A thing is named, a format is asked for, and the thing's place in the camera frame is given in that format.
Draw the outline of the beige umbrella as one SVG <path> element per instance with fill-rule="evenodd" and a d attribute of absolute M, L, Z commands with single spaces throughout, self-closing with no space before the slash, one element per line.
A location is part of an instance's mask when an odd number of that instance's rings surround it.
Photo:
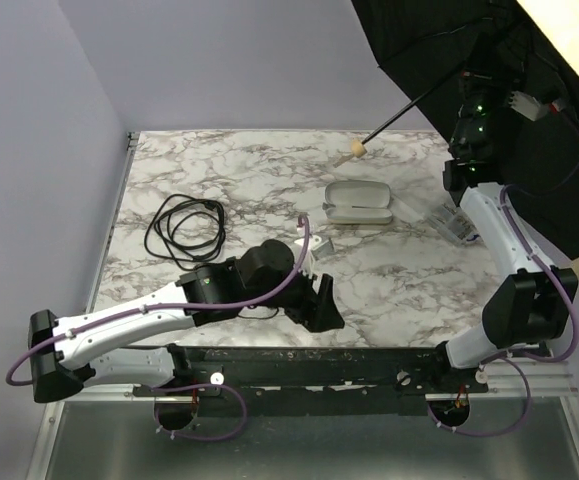
<path fill-rule="evenodd" d="M 579 276 L 579 1 L 357 1 L 379 68 L 444 138 L 454 197 L 510 189 Z"/>

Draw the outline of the beige umbrella case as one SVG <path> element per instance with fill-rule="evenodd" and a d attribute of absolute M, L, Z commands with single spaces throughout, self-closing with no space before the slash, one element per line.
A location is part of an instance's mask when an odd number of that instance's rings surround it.
<path fill-rule="evenodd" d="M 340 180 L 324 191 L 323 210 L 329 223 L 386 225 L 392 221 L 391 189 L 382 182 Z"/>

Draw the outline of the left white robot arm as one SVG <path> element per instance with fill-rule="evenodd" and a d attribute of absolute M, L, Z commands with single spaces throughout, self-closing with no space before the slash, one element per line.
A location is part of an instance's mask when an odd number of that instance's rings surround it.
<path fill-rule="evenodd" d="M 162 386 L 175 376 L 172 354 L 164 347 L 132 353 L 129 345 L 231 320 L 249 307 L 281 310 L 311 333 L 343 328 L 333 279 L 307 275 L 307 254 L 266 240 L 241 257 L 197 266 L 126 304 L 80 316 L 58 317 L 49 310 L 33 314 L 29 349 L 35 402 L 64 400 L 101 384 Z"/>

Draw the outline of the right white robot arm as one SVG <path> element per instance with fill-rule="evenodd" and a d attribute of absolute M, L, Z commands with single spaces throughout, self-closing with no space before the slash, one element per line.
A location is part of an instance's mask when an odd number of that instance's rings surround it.
<path fill-rule="evenodd" d="M 459 69 L 461 106 L 449 138 L 452 156 L 443 184 L 489 250 L 503 282 L 483 307 L 478 326 L 446 342 L 453 369 L 471 369 L 509 352 L 559 338 L 572 328 L 570 344 L 555 362 L 566 360 L 579 342 L 573 306 L 578 278 L 560 269 L 531 239 L 512 205 L 513 186 L 500 165 L 511 156 L 523 118 L 535 121 L 547 105 L 521 92 L 524 75 L 498 52 L 502 34 L 481 33 Z"/>

